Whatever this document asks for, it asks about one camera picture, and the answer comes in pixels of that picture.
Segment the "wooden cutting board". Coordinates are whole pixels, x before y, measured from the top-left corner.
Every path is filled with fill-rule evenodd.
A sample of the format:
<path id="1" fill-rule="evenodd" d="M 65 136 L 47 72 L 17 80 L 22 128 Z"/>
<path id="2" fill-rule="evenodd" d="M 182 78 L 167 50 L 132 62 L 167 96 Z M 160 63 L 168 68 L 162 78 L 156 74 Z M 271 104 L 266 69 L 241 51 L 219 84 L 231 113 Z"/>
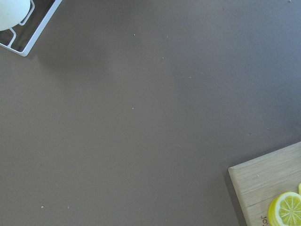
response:
<path id="1" fill-rule="evenodd" d="M 285 192 L 298 192 L 301 144 L 296 143 L 228 169 L 247 225 L 268 226 L 270 203 Z"/>

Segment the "yellow plastic knife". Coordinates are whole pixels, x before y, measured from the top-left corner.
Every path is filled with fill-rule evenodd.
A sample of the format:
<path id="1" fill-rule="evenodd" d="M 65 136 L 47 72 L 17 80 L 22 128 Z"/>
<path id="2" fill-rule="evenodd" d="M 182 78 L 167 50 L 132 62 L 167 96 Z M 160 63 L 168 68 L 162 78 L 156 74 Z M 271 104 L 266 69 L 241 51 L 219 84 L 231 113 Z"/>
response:
<path id="1" fill-rule="evenodd" d="M 298 185 L 298 193 L 301 195 L 301 183 Z"/>

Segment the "upper lemon slice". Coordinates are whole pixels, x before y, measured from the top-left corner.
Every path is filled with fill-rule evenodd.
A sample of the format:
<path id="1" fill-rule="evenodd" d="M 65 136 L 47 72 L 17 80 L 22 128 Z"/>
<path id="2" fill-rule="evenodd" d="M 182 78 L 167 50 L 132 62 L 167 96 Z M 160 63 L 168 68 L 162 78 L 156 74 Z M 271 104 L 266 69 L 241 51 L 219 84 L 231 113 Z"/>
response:
<path id="1" fill-rule="evenodd" d="M 295 192 L 286 192 L 275 198 L 268 209 L 271 226 L 301 225 L 301 196 Z"/>

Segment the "white round object in rack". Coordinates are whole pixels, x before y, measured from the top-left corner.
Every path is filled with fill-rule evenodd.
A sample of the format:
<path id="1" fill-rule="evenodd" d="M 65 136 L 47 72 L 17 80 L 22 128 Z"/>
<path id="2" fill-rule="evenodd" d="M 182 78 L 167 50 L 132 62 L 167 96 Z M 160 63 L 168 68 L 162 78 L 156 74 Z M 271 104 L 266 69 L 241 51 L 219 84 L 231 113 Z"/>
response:
<path id="1" fill-rule="evenodd" d="M 30 0 L 0 1 L 0 30 L 4 31 L 19 24 L 30 10 Z"/>

